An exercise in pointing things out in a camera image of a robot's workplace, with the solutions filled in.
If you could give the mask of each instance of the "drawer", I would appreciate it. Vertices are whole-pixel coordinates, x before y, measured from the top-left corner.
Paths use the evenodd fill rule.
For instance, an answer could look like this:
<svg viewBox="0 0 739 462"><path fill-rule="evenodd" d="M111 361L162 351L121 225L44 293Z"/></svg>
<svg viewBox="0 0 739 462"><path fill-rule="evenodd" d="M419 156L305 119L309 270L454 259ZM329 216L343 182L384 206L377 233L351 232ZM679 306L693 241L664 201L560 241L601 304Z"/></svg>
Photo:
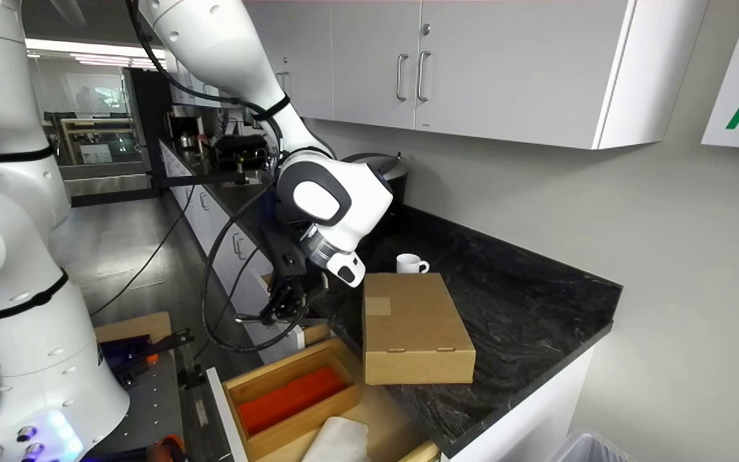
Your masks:
<svg viewBox="0 0 739 462"><path fill-rule="evenodd" d="M346 388L256 433L246 433L238 414L242 404L274 392L321 368L337 372ZM360 365L339 339L325 339L228 383L221 383L219 372L208 370L208 383L235 462L265 459L269 451L282 449L292 438L316 432L329 416L341 416L362 404Z"/></svg>

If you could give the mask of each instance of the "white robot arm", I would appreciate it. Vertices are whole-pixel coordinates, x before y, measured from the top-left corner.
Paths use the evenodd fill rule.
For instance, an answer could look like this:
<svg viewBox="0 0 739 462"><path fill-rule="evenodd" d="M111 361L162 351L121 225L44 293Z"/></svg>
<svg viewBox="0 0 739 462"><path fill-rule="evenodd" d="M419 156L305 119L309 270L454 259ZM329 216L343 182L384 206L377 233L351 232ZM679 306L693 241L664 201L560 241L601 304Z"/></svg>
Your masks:
<svg viewBox="0 0 739 462"><path fill-rule="evenodd" d="M309 132L278 84L242 0L140 0L138 11L194 76L271 115L280 152L291 152L278 194L314 220L302 251L357 288L366 270L355 248L392 203L384 182L366 165L334 160Z"/></svg>

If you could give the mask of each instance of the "black countertop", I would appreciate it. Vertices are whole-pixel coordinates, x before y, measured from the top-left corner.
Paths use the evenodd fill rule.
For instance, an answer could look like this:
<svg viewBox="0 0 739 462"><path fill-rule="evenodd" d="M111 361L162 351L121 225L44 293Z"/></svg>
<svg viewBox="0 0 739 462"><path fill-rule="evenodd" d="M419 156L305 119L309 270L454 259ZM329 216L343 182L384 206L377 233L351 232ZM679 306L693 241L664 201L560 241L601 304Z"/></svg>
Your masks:
<svg viewBox="0 0 739 462"><path fill-rule="evenodd" d="M208 189L238 212L261 187L208 182ZM260 239L265 206L250 207L242 225ZM360 247L370 271L392 271L401 251L421 253L443 275L478 350L471 384L388 388L450 456L605 336L620 297L611 280L409 206L395 206ZM319 310L360 351L362 291L337 284Z"/></svg>

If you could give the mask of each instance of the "cabinet door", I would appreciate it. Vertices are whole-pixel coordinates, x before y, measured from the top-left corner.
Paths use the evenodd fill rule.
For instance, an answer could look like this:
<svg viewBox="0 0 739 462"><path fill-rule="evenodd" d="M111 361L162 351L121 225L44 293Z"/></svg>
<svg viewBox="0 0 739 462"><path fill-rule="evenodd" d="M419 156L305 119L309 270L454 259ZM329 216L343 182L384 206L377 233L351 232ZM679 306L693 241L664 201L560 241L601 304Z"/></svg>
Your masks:
<svg viewBox="0 0 739 462"><path fill-rule="evenodd" d="M421 3L419 128L595 147L632 3Z"/></svg>
<svg viewBox="0 0 739 462"><path fill-rule="evenodd" d="M334 119L415 128L419 3L334 3L332 21Z"/></svg>
<svg viewBox="0 0 739 462"><path fill-rule="evenodd" d="M252 21L278 81L302 119L332 119L332 8L321 0L255 0Z"/></svg>

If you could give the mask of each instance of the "brown cardboard box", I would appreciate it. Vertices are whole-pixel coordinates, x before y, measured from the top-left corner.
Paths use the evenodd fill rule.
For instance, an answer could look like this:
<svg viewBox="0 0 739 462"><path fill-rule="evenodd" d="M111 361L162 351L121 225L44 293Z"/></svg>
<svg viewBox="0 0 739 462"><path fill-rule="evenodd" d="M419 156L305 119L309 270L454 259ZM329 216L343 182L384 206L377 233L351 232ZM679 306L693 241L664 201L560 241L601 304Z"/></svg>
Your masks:
<svg viewBox="0 0 739 462"><path fill-rule="evenodd" d="M365 383L471 383L474 345L442 275L366 275Z"/></svg>

